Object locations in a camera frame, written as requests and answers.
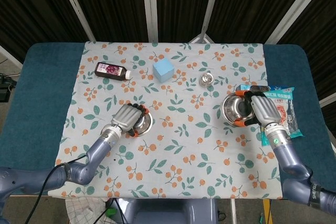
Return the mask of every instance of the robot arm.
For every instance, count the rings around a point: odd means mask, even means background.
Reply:
[[[60,188],[65,182],[73,182],[79,185],[90,183],[98,165],[117,143],[120,136],[126,132],[135,135],[133,126],[147,112],[148,110],[142,105],[123,105],[113,116],[111,124],[103,128],[99,138],[86,152],[87,163],[69,162],[56,168],[47,180],[44,190]],[[18,189],[21,189],[25,194],[40,192],[52,169],[28,171],[0,167],[0,224],[9,223],[2,218],[6,199]]]
[[[282,185],[285,198],[336,215],[336,193],[323,189],[311,181],[312,170],[297,155],[290,136],[280,122],[274,103],[265,95],[244,93],[250,101],[258,123],[265,128],[265,135],[279,162],[280,168],[295,178],[286,179]]]

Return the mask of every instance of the tablecloth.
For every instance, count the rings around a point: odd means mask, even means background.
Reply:
[[[168,58],[173,79],[160,84],[152,63]],[[96,77],[99,61],[132,70],[119,82]],[[210,71],[214,85],[198,85]],[[66,183],[53,196],[277,198],[278,163],[261,147],[256,125],[233,128],[219,105],[240,83],[267,84],[260,44],[85,45],[56,164],[88,150],[121,104],[144,103],[155,123],[138,138],[123,138],[103,160],[87,186]]]

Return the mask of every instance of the metal bowl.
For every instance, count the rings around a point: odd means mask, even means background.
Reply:
[[[139,120],[135,123],[133,129],[138,133],[138,135],[143,135],[147,133],[153,125],[153,117],[151,113],[144,115],[139,118]]]
[[[246,121],[254,116],[253,109],[244,97],[239,97],[235,93],[229,94],[222,104],[222,115],[224,119],[232,126],[235,121]]]

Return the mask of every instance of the dark red bottle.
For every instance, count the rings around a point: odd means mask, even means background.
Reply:
[[[112,65],[104,62],[97,63],[96,69],[94,70],[96,76],[110,78],[114,80],[129,80],[131,71],[127,70],[125,67]]]

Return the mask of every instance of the blue cube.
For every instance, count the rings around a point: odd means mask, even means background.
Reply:
[[[166,58],[153,64],[153,72],[155,77],[162,83],[173,77],[174,66]]]

